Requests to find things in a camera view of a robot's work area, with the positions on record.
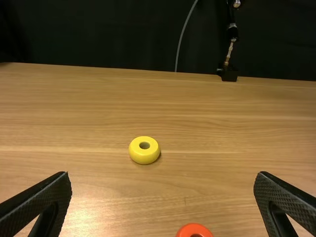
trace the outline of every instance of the orange ring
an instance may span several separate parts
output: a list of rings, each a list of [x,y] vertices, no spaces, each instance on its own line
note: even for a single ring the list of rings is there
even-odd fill
[[[183,226],[176,237],[214,237],[208,228],[201,224],[191,223]]]

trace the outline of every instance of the white cable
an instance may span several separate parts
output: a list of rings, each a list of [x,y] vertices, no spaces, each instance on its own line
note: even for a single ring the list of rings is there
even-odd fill
[[[177,56],[176,56],[176,63],[175,63],[175,67],[174,67],[174,71],[177,72],[177,69],[178,69],[178,60],[179,60],[179,53],[180,53],[180,47],[181,47],[181,42],[182,42],[182,37],[183,37],[183,34],[184,34],[184,31],[186,30],[186,27],[187,27],[187,24],[188,24],[188,21],[191,17],[191,14],[197,4],[198,0],[195,0],[193,2],[193,5],[189,11],[189,14],[187,16],[187,19],[186,21],[184,22],[184,25],[183,25],[183,28],[182,28],[182,32],[181,32],[181,35],[180,35],[180,38],[179,38],[179,42],[178,42],[178,49],[177,49]]]

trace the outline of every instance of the black background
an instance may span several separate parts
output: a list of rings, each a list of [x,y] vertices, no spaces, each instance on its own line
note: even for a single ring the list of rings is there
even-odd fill
[[[194,0],[2,0],[0,60],[173,71]],[[178,71],[216,73],[225,0],[199,0]],[[241,76],[316,80],[316,1],[244,0],[231,63]]]

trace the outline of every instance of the yellow donut-shaped object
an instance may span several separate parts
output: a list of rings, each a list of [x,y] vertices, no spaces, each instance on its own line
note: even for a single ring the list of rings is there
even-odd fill
[[[158,142],[152,137],[136,137],[128,147],[129,156],[139,164],[153,163],[160,155]]]

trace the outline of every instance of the hole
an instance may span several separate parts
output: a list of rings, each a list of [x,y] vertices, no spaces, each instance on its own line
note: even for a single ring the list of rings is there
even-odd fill
[[[150,147],[150,144],[149,144],[148,142],[141,142],[141,143],[139,144],[139,147],[140,147],[141,149],[146,150],[146,149],[148,149],[148,148]]]
[[[290,220],[293,228],[295,229],[298,236],[304,236],[304,237],[313,237],[311,233],[309,233],[307,230],[304,229],[300,224],[298,224],[296,221],[294,221],[289,215],[286,215],[288,219]]]
[[[22,230],[20,230],[14,237],[26,237],[29,236],[31,229],[33,228],[36,220],[38,219],[39,215],[30,223],[28,223]]]

